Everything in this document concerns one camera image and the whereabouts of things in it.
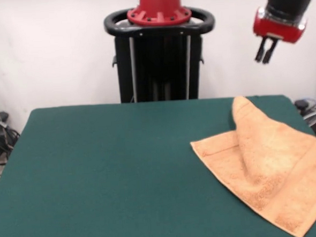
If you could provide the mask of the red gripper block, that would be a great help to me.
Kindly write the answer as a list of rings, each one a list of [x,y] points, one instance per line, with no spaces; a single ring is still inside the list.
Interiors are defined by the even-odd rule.
[[[295,22],[279,20],[272,16],[266,8],[259,7],[254,19],[253,32],[262,39],[255,61],[268,64],[279,40],[296,43],[305,32],[306,26],[307,19],[304,17]],[[267,37],[273,38],[271,39],[273,43],[265,52]]]

